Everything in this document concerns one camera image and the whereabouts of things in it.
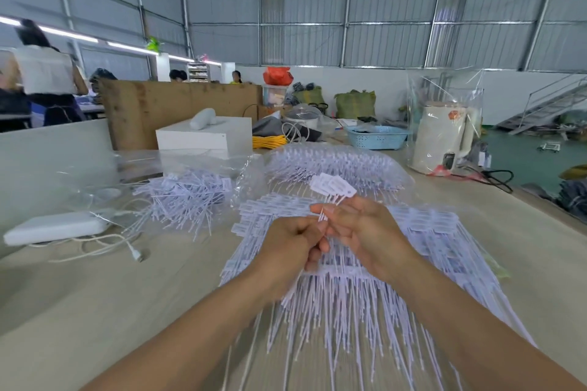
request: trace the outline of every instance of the person's left hand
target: person's left hand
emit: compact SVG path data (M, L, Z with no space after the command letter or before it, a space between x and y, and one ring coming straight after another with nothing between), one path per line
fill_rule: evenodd
M316 217L277 218L269 227L263 246L249 269L260 274L269 299L281 299L300 271L316 270L322 253L330 250L324 234L327 222Z

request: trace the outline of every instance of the blue plastic basket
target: blue plastic basket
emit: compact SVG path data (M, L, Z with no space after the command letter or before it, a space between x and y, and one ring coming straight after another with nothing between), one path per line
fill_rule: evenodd
M345 127L349 142L354 147L370 150L398 150L411 132L385 125ZM369 130L371 133L359 133Z

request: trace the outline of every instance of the white power strip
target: white power strip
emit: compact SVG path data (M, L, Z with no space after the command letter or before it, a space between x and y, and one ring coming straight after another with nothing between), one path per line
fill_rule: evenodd
M101 234L110 227L115 213L113 209L103 209L98 213L69 212L31 218L6 232L4 243L8 246L25 246Z

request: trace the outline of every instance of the tube light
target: tube light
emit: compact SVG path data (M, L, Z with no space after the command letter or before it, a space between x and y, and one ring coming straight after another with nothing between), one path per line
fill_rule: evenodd
M137 53L152 54L154 56L159 55L155 51L151 51L150 49L139 48L138 46L124 45L124 44L119 44L118 42L109 42L109 41L106 41L106 43L109 46L113 46L115 48L128 49L129 51L136 51Z
M176 60L176 61L184 61L184 62L195 62L193 59L184 58L184 57L181 57L181 56L172 56L172 55L169 55L169 59L173 59L173 60Z
M13 25L14 27L20 25L20 22L18 20L11 19L10 17L3 17L3 16L0 16L0 23L7 24L7 25Z
M50 34L56 34L58 36L70 37L72 39L77 39L80 41L93 42L95 44L98 43L98 39L96 39L95 37L85 36L83 34L77 34L75 32L56 30L55 28L49 28L49 27L39 27L39 28L41 30L43 30L44 32L48 32Z

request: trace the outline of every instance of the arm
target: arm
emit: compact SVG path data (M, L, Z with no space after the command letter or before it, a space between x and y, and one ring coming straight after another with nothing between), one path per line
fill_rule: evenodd
M4 88L4 90L17 90L17 83L20 80L20 69L13 54L8 58L4 75L4 86L0 88Z
M239 276L209 294L154 338L128 354L84 391L194 390L232 340L264 306L280 299L301 269L320 258L326 223L280 218L257 257Z
M73 64L73 83L77 88L78 95L87 95L87 85L86 82L83 80L82 75L80 74L79 70L77 69L77 65L72 62Z
M359 197L322 207L338 236L406 301L475 390L585 391L579 380L516 334L410 245L385 206Z

